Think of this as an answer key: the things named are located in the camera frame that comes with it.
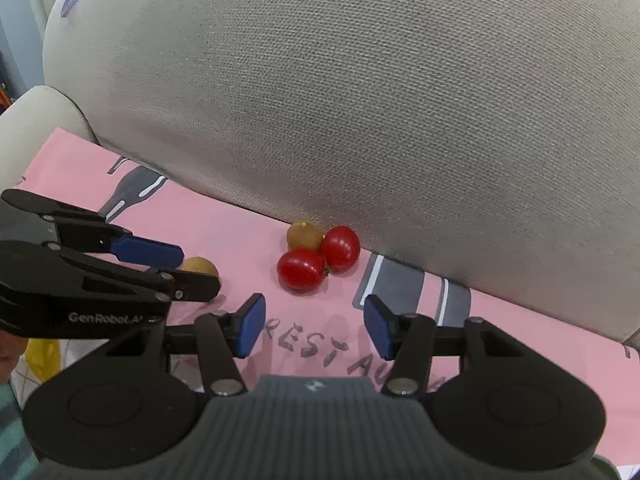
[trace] brown kiwi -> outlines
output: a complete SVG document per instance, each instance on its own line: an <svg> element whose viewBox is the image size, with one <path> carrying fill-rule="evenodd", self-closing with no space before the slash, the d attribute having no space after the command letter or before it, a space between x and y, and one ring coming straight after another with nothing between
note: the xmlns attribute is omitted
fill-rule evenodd
<svg viewBox="0 0 640 480"><path fill-rule="evenodd" d="M319 251L324 233L311 222L294 222L287 230L287 244L289 249L306 247Z"/></svg>
<svg viewBox="0 0 640 480"><path fill-rule="evenodd" d="M201 274L208 274L209 276L215 276L218 279L220 278L216 266L206 258L202 258L200 256L193 256L192 258L184 260L182 262L182 265L180 266L180 269L189 270L191 272L199 272Z"/></svg>

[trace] wine bottle print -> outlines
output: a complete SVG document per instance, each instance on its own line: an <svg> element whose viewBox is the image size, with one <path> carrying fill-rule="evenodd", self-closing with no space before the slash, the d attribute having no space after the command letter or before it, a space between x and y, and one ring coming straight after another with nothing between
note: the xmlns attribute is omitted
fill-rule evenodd
<svg viewBox="0 0 640 480"><path fill-rule="evenodd" d="M107 174L114 174L128 159L121 156ZM166 182L166 177L154 170L137 166L123 176L110 199L100 208L107 222L115 220L124 210L144 202Z"/></svg>

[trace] cherry tomato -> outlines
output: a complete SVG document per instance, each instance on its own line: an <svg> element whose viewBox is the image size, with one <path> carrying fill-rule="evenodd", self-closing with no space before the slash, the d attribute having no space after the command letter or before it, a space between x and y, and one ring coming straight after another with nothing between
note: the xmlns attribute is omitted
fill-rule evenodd
<svg viewBox="0 0 640 480"><path fill-rule="evenodd" d="M277 270L285 286L308 292L324 280L324 258L311 249L298 247L280 257Z"/></svg>
<svg viewBox="0 0 640 480"><path fill-rule="evenodd" d="M358 261L360 239L352 229L340 225L329 229L324 235L321 251L331 272L344 272Z"/></svg>

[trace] gray fabric seat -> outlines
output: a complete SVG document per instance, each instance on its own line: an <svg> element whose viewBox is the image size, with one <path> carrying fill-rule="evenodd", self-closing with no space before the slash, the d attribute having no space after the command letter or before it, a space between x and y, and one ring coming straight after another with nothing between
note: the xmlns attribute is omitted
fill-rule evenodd
<svg viewBox="0 0 640 480"><path fill-rule="evenodd" d="M194 190L618 339L640 0L58 0L47 84Z"/></svg>

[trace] pink tablecloth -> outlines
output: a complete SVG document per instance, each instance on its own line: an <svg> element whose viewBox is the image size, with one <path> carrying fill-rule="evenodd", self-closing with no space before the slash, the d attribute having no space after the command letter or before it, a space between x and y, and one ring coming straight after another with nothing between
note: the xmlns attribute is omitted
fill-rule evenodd
<svg viewBox="0 0 640 480"><path fill-rule="evenodd" d="M286 224L198 195L60 129L34 159L20 187L102 210L139 236L179 244L187 257L212 260L222 279L219 296L206 305L175 303L171 324L192 322L207 311L234 311L252 292L263 293L266 330L253 354L238 361L249 385L265 373L366 375L382 383L389 364L375 354L357 307L367 287L372 290L380 279L375 269L385 265L382 256L362 251L347 276L329 276L317 292L293 296L281 288L275 272L286 250ZM416 275L411 279L415 284ZM591 386L607 409L598 453L619 466L640 462L640 358L635 349L432 274L421 273L417 279L418 312L453 325L462 322L463 314L482 316ZM386 300L392 303L393 297ZM73 345L63 345L66 364L92 346L77 343L69 350ZM24 363L20 366L24 397L37 380ZM198 380L189 366L178 361L176 367L185 380ZM456 359L437 358L430 387L456 373ZM633 468L624 470L627 478Z"/></svg>

